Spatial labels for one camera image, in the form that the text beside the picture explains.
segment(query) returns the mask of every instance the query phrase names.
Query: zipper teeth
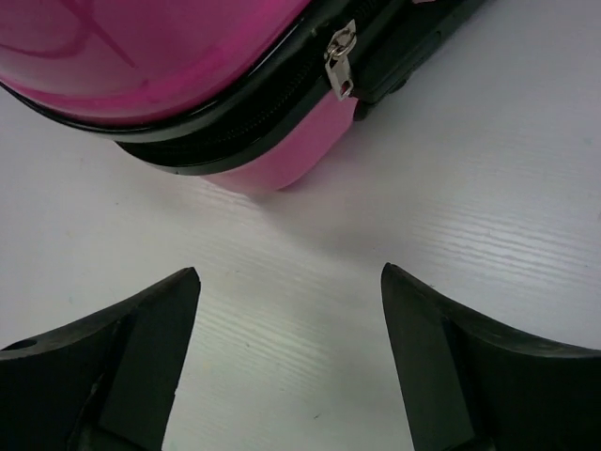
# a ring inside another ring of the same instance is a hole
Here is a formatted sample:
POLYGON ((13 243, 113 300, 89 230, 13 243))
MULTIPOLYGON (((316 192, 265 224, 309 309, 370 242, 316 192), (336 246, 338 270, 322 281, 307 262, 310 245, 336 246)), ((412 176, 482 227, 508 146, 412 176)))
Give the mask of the zipper teeth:
MULTIPOLYGON (((361 27, 367 22, 368 19, 370 19, 374 10, 376 9, 376 6, 380 3, 382 3, 382 0, 364 0, 360 5, 354 8, 352 12, 348 14, 348 16, 350 19, 354 19, 357 25, 361 27)), ((146 145, 146 152, 149 151, 150 153, 162 153, 166 149, 169 149, 169 152, 173 155, 186 154, 190 152, 195 153, 199 148, 202 150, 202 148, 218 146, 222 143, 240 138, 244 134, 251 132, 253 129, 264 124, 266 121, 279 113, 283 106, 285 106, 286 102, 293 97, 307 76, 309 76, 313 71, 318 76, 319 72, 323 69, 322 65, 319 64, 323 62, 323 52, 324 49, 319 47, 314 52, 311 52, 310 55, 307 55, 308 61, 305 60, 296 68, 291 69, 291 71, 294 73, 294 77, 284 85, 283 90, 277 96, 275 96, 273 101, 270 101, 265 108, 260 108, 256 112, 253 112, 252 119, 249 119, 248 121, 227 131, 215 132, 215 135, 213 136, 208 135, 206 137, 201 137, 196 135, 190 142, 190 144, 193 143, 192 148, 183 148, 183 140, 178 139, 175 142, 155 143, 150 147, 146 145)))

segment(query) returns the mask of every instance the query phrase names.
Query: white surface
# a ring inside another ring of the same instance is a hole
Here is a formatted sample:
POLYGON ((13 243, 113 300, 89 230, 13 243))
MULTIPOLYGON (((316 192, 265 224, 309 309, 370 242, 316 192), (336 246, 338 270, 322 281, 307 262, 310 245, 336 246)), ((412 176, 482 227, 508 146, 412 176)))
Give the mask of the white surface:
POLYGON ((0 96, 0 346, 193 265, 165 450, 409 450, 386 261, 601 347, 601 3, 498 0, 293 189, 161 173, 0 96))

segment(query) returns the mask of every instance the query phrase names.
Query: metal zipper slider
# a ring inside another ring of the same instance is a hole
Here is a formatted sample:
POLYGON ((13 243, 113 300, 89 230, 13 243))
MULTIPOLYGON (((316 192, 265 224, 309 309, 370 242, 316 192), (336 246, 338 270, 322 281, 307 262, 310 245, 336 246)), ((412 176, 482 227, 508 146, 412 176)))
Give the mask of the metal zipper slider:
POLYGON ((328 44, 328 50, 324 54, 326 72, 339 101, 350 97, 353 91, 354 84, 348 54, 353 50, 356 43, 357 25, 353 19, 342 30, 334 33, 330 44, 328 44))

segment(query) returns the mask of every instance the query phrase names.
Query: pink bag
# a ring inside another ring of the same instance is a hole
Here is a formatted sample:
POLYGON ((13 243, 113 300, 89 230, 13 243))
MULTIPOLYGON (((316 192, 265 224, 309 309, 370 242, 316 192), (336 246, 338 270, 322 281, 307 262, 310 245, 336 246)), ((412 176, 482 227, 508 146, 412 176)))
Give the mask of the pink bag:
POLYGON ((161 169, 276 190, 483 1, 3 0, 0 82, 161 169))

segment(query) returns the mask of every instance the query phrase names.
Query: pink case bottom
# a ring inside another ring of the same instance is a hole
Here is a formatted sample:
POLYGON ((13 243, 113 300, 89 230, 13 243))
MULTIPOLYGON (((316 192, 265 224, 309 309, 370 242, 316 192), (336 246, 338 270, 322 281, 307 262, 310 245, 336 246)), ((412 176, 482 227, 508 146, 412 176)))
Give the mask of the pink case bottom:
POLYGON ((275 148, 243 166, 205 176, 227 190, 260 194, 280 190, 300 179, 328 153, 353 121, 356 99, 324 97, 275 148))

